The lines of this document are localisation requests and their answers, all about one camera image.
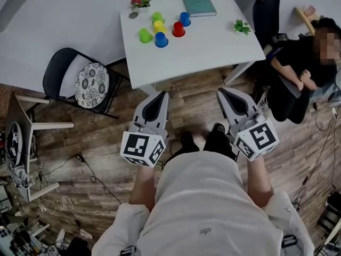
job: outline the person's leg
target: person's leg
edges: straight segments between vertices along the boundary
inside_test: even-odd
[[[295,101],[295,104],[288,116],[293,123],[300,124],[304,120],[305,113],[309,104],[310,91],[302,90],[302,95]]]
[[[236,155],[232,151],[230,140],[225,135],[225,127],[220,123],[216,123],[209,133],[204,151],[213,151],[236,160]]]
[[[296,100],[278,77],[273,79],[267,102],[276,121],[283,122],[289,117]]]
[[[182,148],[178,150],[174,155],[172,155],[165,163],[167,164],[168,161],[172,160],[174,157],[185,154],[185,153],[192,153],[194,151],[199,151],[199,147],[194,143],[193,136],[191,132],[185,131],[181,134],[181,144]]]

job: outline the white wall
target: white wall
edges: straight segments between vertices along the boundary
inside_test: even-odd
[[[242,10],[253,3],[235,1]],[[123,58],[119,12],[129,7],[129,2],[26,0],[0,33],[0,83],[42,91],[50,58],[66,46],[103,63]],[[314,5],[319,14],[332,17],[341,25],[341,0],[281,0],[281,32],[307,31],[293,12],[295,6],[304,5]]]

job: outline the green cup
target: green cup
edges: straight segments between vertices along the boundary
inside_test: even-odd
[[[153,40],[153,35],[151,35],[146,28],[140,29],[139,37],[140,41],[144,44],[149,43],[151,40]]]
[[[165,19],[162,17],[160,12],[154,12],[152,15],[153,19],[153,25],[156,21],[161,21],[162,23],[165,23]]]

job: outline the book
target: book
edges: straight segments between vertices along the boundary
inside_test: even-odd
[[[211,0],[183,0],[190,17],[217,15]]]

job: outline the yellow cup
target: yellow cup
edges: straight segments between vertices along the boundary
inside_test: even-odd
[[[164,26],[164,24],[161,21],[155,21],[154,22],[154,32],[155,32],[155,34],[158,32],[162,32],[162,33],[166,34],[166,27]]]

